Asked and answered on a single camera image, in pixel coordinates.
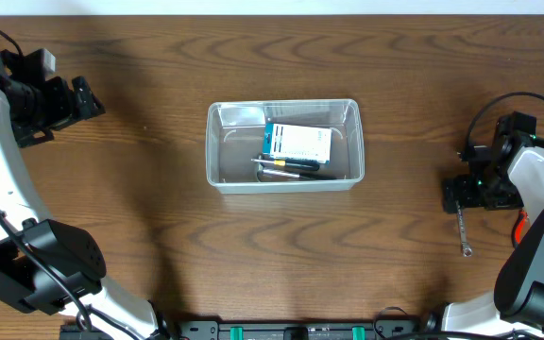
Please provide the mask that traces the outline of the silver combination wrench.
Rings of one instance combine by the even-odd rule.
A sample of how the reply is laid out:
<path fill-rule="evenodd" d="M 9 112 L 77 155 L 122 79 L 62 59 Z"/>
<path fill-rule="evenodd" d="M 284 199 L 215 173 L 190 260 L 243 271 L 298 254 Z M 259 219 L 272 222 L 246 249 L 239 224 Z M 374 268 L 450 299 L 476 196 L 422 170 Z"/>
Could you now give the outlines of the silver combination wrench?
<path fill-rule="evenodd" d="M 471 248 L 470 243 L 468 242 L 467 228 L 466 228 L 463 210 L 458 201 L 456 201 L 455 204 L 456 204 L 456 214 L 457 214 L 462 255 L 464 257 L 471 257 L 473 255 L 473 250 Z"/>

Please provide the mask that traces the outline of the small black-handled hammer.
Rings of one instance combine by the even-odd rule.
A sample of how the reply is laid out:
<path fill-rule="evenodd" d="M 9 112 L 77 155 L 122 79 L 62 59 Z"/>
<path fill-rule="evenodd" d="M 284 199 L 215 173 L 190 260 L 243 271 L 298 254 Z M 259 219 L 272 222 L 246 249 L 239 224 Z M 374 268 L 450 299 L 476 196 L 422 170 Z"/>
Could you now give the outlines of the small black-handled hammer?
<path fill-rule="evenodd" d="M 299 172 L 288 172 L 288 171 L 270 169 L 270 168 L 263 168 L 259 170 L 259 174 L 271 176 L 271 177 L 282 177 L 282 178 L 299 179 L 299 180 L 336 180 L 336 177 L 333 177 L 333 176 L 299 173 Z"/>

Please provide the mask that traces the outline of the blue white screw box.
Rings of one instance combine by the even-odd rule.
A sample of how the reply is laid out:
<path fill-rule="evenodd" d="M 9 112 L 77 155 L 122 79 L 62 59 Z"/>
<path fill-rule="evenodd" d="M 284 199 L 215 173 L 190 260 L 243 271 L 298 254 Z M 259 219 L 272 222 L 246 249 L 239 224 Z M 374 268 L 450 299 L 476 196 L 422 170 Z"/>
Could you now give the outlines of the blue white screw box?
<path fill-rule="evenodd" d="M 271 159 L 291 159 L 328 163 L 331 160 L 332 130 L 267 124 L 263 134 L 263 154 Z"/>

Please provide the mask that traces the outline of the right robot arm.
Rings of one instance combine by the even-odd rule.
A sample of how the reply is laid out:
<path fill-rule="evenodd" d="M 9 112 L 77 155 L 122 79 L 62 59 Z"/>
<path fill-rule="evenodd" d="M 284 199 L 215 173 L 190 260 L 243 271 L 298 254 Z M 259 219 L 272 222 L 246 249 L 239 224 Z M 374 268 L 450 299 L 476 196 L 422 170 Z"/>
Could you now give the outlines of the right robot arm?
<path fill-rule="evenodd" d="M 432 312 L 425 330 L 439 335 L 544 336 L 544 140 L 513 132 L 472 147 L 470 174 L 448 185 L 447 209 L 523 209 L 530 228 L 503 265 L 494 290 Z"/>

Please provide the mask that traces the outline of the black yellow screwdriver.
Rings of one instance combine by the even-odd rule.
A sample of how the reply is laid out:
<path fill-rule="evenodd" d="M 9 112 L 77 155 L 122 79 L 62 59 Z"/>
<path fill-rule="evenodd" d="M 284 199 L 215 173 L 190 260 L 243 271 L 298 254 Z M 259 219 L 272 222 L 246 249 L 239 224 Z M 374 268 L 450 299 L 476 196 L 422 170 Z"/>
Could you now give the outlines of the black yellow screwdriver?
<path fill-rule="evenodd" d="M 252 162 L 274 165 L 278 167 L 286 167 L 296 170 L 305 170 L 305 171 L 318 171 L 320 165 L 317 162 L 311 161 L 295 161 L 295 160 L 266 160 L 266 159 L 251 159 Z"/>

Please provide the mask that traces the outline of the red-handled pliers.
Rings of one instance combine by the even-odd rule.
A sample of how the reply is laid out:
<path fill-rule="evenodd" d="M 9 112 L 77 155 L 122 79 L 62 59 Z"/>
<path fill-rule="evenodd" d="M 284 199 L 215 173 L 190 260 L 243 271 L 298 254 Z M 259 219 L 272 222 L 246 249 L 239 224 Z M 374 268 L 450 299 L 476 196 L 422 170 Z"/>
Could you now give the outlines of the red-handled pliers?
<path fill-rule="evenodd" d="M 518 212 L 517 220 L 511 231 L 511 242 L 513 248 L 516 248 L 522 239 L 522 232 L 529 223 L 528 213 L 525 210 Z"/>

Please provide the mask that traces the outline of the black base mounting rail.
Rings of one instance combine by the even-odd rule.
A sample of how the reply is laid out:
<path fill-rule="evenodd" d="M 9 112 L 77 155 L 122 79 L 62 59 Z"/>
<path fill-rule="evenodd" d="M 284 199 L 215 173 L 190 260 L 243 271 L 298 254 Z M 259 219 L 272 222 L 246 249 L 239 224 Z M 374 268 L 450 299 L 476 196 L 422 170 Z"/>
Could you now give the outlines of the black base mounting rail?
<path fill-rule="evenodd" d="M 418 320 L 409 316 L 373 322 L 225 323 L 197 320 L 177 323 L 167 332 L 179 340 L 376 340 L 419 333 Z"/>

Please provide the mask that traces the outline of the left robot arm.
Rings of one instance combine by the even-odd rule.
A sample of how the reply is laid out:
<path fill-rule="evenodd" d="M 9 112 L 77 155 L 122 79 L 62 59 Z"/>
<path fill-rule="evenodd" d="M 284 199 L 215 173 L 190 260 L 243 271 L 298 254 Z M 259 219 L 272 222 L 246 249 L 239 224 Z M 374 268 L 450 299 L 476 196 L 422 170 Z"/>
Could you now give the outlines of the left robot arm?
<path fill-rule="evenodd" d="M 153 304 L 109 278 L 95 239 L 57 221 L 28 174 L 23 148 L 105 110 L 85 78 L 55 70 L 46 49 L 0 49 L 0 301 L 72 317 L 77 339 L 169 339 Z"/>

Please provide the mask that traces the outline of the clear plastic storage container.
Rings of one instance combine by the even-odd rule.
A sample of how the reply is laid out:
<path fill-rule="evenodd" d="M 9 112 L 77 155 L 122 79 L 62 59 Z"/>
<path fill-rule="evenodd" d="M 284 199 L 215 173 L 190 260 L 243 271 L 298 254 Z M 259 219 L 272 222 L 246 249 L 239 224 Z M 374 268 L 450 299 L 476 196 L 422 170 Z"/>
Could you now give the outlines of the clear plastic storage container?
<path fill-rule="evenodd" d="M 366 172 L 352 99 L 216 102 L 206 128 L 207 181 L 222 194 L 346 191 Z"/>

